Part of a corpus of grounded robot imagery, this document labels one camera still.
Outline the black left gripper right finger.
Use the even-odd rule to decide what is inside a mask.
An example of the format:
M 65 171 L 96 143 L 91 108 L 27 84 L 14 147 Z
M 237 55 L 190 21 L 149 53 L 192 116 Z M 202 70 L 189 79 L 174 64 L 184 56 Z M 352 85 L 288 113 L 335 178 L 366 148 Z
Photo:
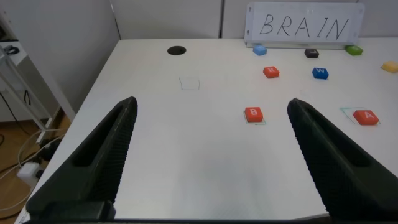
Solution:
M 331 217 L 397 221 L 397 177 L 312 105 L 294 98 L 287 114 Z

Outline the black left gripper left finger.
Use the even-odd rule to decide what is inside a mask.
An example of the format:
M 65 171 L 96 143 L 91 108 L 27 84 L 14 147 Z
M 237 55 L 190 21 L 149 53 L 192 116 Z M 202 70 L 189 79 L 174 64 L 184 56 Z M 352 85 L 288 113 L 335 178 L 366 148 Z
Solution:
M 137 118 L 137 100 L 117 103 L 28 200 L 33 220 L 110 220 Z

